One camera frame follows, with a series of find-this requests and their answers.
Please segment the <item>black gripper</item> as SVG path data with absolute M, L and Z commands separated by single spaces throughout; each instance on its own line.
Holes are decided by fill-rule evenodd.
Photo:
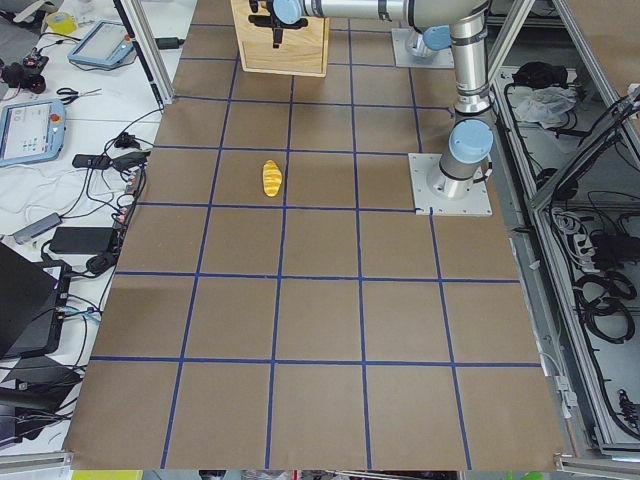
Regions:
M 249 0 L 249 21 L 257 27 L 272 29 L 272 47 L 282 43 L 282 29 L 301 29 L 308 26 L 303 17 L 302 3 L 298 0 Z

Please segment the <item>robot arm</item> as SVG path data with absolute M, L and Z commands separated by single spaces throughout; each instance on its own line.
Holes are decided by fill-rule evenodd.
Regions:
M 413 29 L 415 41 L 407 46 L 412 56 L 449 50 L 457 91 L 455 125 L 426 182 L 435 195 L 458 200 L 479 182 L 475 174 L 494 142 L 484 120 L 491 107 L 485 45 L 488 6 L 487 1 L 251 1 L 249 22 L 270 29 L 277 48 L 286 29 L 304 28 L 312 17 L 403 21 Z
M 406 41 L 409 54 L 416 58 L 427 58 L 438 54 L 452 45 L 449 25 L 436 25 L 419 31 L 413 29 Z

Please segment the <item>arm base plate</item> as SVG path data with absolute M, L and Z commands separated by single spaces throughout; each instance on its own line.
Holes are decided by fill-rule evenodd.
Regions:
M 481 166 L 471 179 L 453 180 L 440 169 L 440 154 L 410 153 L 409 173 L 417 215 L 490 217 L 493 212 Z
M 396 67 L 454 68 L 448 25 L 430 27 L 423 33 L 413 28 L 394 28 L 392 42 Z

